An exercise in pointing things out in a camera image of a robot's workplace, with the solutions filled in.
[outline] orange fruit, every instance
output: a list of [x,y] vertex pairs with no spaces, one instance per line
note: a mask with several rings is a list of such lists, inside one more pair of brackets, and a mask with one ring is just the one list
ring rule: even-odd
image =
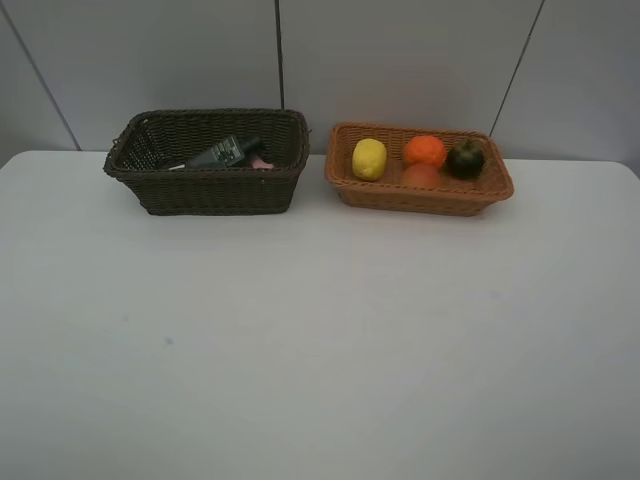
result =
[[438,137],[433,135],[420,135],[413,137],[404,146],[405,165],[426,163],[436,168],[441,168],[447,159],[447,148]]

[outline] wall seam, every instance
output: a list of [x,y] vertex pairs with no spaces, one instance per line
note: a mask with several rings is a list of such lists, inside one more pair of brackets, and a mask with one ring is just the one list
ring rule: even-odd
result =
[[524,42],[524,46],[522,47],[522,51],[520,52],[520,57],[518,57],[518,62],[516,63],[516,68],[513,70],[513,74],[511,75],[511,79],[509,80],[509,85],[507,85],[507,90],[504,92],[504,96],[502,97],[502,102],[500,103],[500,108],[498,108],[498,114],[496,115],[495,120],[493,121],[493,125],[491,126],[491,131],[489,132],[489,136],[493,135],[493,131],[498,124],[498,119],[502,114],[502,109],[504,108],[505,103],[507,102],[507,97],[509,96],[509,92],[511,91],[511,87],[513,86],[513,81],[518,74],[518,70],[520,69],[520,65],[522,64],[522,59],[524,58],[524,54],[529,47],[529,41],[531,40],[531,35],[533,35],[533,30],[536,28],[536,24],[538,23],[538,19],[540,18],[540,13],[542,12],[542,7],[547,0],[542,0],[540,2],[540,6],[538,7],[538,12],[536,13],[535,18],[533,19],[533,23],[531,24],[531,28],[529,29],[529,35],[527,35],[527,39]]
[[284,110],[284,69],[282,59],[282,30],[280,29],[280,0],[273,0],[276,16],[276,47],[278,51],[278,84],[280,87],[280,108]]

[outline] table surface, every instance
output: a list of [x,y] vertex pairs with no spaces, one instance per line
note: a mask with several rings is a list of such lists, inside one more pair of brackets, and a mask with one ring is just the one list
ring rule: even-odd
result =
[[312,156],[283,215],[152,217],[103,161],[0,170],[0,478],[640,477],[626,167],[508,161],[456,218]]

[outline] yellow lemon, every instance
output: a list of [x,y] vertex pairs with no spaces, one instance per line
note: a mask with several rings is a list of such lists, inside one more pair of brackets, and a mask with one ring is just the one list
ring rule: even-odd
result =
[[353,174],[360,180],[375,182],[387,165],[387,149],[384,143],[373,138],[360,140],[353,151]]

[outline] wicker basket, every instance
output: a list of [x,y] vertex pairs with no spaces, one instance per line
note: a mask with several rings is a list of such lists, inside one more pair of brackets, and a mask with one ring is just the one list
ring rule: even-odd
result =
[[[416,135],[435,135],[447,149],[472,138],[484,150],[486,163],[482,174],[476,180],[464,181],[443,173],[439,188],[400,185],[404,171],[402,151]],[[363,138],[375,138],[387,147],[387,167],[377,182],[360,181],[351,170],[353,150]],[[472,216],[513,195],[513,183],[498,148],[488,136],[477,132],[341,123],[334,127],[329,138],[325,175],[344,203],[382,210]]]
[[[228,135],[258,135],[273,170],[174,170]],[[142,113],[115,140],[104,171],[152,215],[254,215],[289,208],[309,155],[304,117],[289,110],[166,110]]]

